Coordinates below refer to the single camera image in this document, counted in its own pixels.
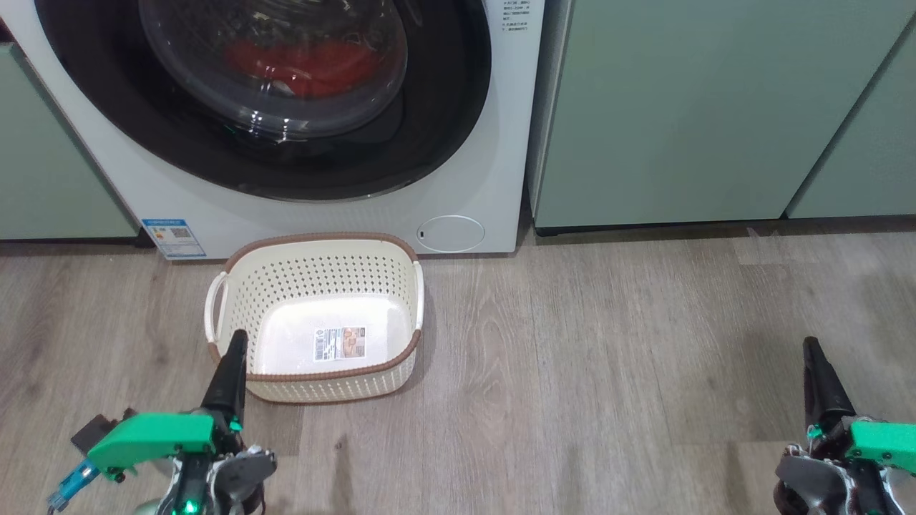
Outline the black washing machine door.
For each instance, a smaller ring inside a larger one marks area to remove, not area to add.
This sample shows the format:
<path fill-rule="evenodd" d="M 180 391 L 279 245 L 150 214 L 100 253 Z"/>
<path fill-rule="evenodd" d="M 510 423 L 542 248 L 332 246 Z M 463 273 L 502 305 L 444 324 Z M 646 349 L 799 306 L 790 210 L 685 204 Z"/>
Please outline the black washing machine door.
<path fill-rule="evenodd" d="M 79 90 L 135 143 L 214 185 L 281 201 L 397 190 L 461 147 L 487 98 L 483 0 L 35 0 Z M 301 99 L 232 68 L 261 48 L 346 40 L 369 81 Z"/>

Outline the printed product label sticker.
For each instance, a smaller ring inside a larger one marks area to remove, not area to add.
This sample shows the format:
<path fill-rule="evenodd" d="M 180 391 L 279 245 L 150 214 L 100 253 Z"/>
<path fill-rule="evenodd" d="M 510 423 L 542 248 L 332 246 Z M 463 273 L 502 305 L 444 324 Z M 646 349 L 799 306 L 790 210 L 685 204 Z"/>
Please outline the printed product label sticker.
<path fill-rule="evenodd" d="M 366 357 L 364 327 L 320 328 L 315 330 L 312 343 L 312 358 L 315 363 Z"/>

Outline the wide pale green cabinet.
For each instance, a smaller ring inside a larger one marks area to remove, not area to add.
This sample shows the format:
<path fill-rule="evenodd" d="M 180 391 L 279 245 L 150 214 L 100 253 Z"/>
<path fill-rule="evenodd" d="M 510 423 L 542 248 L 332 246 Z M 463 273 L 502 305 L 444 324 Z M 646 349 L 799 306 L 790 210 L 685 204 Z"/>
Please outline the wide pale green cabinet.
<path fill-rule="evenodd" d="M 916 0 L 546 0 L 537 234 L 778 218 L 914 16 Z"/>

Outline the narrow pale green cabinet door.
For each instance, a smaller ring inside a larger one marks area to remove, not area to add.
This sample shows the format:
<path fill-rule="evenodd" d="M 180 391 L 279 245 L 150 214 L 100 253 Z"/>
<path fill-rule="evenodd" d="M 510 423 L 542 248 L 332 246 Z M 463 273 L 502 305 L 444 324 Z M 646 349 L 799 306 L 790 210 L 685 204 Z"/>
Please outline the narrow pale green cabinet door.
<path fill-rule="evenodd" d="M 789 219 L 916 215 L 916 14 L 784 214 Z"/>

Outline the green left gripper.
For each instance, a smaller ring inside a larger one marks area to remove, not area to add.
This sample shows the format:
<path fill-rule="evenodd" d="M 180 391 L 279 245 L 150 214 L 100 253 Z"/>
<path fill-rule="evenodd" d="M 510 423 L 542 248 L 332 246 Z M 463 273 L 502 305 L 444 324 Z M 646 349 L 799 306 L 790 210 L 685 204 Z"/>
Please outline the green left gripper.
<path fill-rule="evenodd" d="M 248 333 L 236 330 L 203 397 L 203 408 L 222 416 L 230 430 L 243 429 L 248 381 Z M 125 418 L 89 452 L 89 462 L 109 479 L 137 465 L 184 453 L 215 450 L 215 421 L 206 414 L 140 413 Z"/>

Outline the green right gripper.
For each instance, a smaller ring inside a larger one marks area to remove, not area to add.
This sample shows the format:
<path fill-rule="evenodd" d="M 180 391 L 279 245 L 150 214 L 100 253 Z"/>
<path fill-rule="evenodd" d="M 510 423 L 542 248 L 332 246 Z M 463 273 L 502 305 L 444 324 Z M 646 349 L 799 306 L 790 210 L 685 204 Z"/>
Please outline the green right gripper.
<path fill-rule="evenodd" d="M 804 404 L 806 424 L 830 433 L 841 418 L 856 415 L 837 371 L 817 337 L 804 339 Z M 850 458 L 916 474 L 916 423 L 860 420 L 851 424 Z"/>

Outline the cream perforated laundry basket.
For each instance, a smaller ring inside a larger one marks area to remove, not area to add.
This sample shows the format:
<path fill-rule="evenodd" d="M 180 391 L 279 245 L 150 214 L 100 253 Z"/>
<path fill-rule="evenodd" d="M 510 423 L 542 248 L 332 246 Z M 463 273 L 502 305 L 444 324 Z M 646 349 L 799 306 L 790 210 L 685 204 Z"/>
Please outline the cream perforated laundry basket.
<path fill-rule="evenodd" d="M 276 237 L 226 261 L 204 300 L 210 357 L 248 333 L 248 392 L 292 405 L 386 396 L 408 382 L 424 325 L 418 255 L 376 232 Z M 315 363 L 315 330 L 364 327 L 366 357 Z"/>

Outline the blue energy label sticker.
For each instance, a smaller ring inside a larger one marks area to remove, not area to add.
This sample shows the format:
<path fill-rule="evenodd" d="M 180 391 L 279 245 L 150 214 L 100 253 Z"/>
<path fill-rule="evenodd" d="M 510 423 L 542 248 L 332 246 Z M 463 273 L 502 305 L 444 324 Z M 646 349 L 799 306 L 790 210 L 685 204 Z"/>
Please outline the blue energy label sticker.
<path fill-rule="evenodd" d="M 204 260 L 207 257 L 184 219 L 142 219 L 142 224 L 167 260 Z"/>

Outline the red and white garment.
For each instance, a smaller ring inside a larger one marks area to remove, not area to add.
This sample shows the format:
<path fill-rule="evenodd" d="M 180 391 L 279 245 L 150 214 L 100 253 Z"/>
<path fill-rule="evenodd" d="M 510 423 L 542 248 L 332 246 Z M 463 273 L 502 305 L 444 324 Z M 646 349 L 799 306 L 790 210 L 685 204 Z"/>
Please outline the red and white garment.
<path fill-rule="evenodd" d="M 236 71 L 279 84 L 301 99 L 353 91 L 381 66 L 376 50 L 338 39 L 321 40 L 308 48 L 291 44 L 261 48 L 251 40 L 236 40 L 223 50 L 223 58 Z"/>

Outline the white front-load washing machine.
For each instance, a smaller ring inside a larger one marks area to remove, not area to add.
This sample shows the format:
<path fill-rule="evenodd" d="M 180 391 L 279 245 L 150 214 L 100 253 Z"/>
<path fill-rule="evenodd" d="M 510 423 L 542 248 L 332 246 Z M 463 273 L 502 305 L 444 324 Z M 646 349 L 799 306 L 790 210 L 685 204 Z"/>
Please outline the white front-load washing machine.
<path fill-rule="evenodd" d="M 416 241 L 416 229 L 442 215 L 464 215 L 484 226 L 484 241 L 468 253 L 510 253 L 517 244 L 545 2 L 483 2 L 491 77 L 483 110 L 461 147 L 411 185 L 320 202 L 246 195 L 170 165 L 131 140 L 79 90 L 50 46 L 35 0 L 0 0 L 0 25 L 144 231 L 142 219 L 184 219 L 204 260 L 226 260 L 249 243 L 307 232 L 385 232 L 434 254 Z"/>

